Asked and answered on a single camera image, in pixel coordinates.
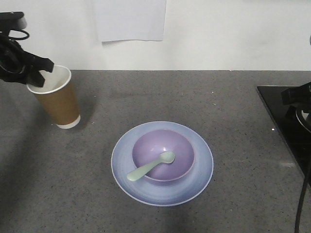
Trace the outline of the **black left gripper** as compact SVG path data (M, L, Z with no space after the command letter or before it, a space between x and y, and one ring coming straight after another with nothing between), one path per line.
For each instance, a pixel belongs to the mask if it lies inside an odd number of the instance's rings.
M5 82L43 87L45 78L40 71L52 73L53 68L50 59L24 51L17 41L0 35L0 78Z

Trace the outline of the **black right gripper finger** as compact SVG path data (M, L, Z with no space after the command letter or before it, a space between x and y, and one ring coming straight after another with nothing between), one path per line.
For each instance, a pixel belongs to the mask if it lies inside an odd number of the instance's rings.
M311 83L302 86L291 87L281 92L282 103L284 105L300 103L311 103Z
M297 113L299 112L299 110L300 110L299 107L290 105L285 114L285 117L287 119L298 119Z

